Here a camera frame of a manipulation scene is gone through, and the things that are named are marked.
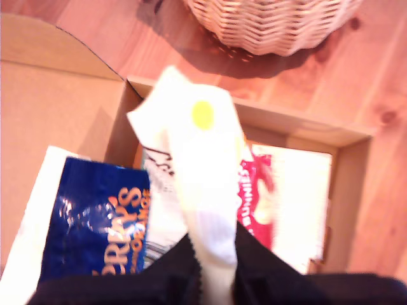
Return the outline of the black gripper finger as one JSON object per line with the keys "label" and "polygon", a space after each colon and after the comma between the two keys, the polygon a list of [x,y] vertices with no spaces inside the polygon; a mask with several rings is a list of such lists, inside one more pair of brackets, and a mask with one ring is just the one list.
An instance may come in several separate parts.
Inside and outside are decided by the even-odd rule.
{"label": "black gripper finger", "polygon": [[305,277],[237,225],[235,304],[304,304]]}
{"label": "black gripper finger", "polygon": [[137,275],[143,304],[200,304],[201,267],[189,236]]}

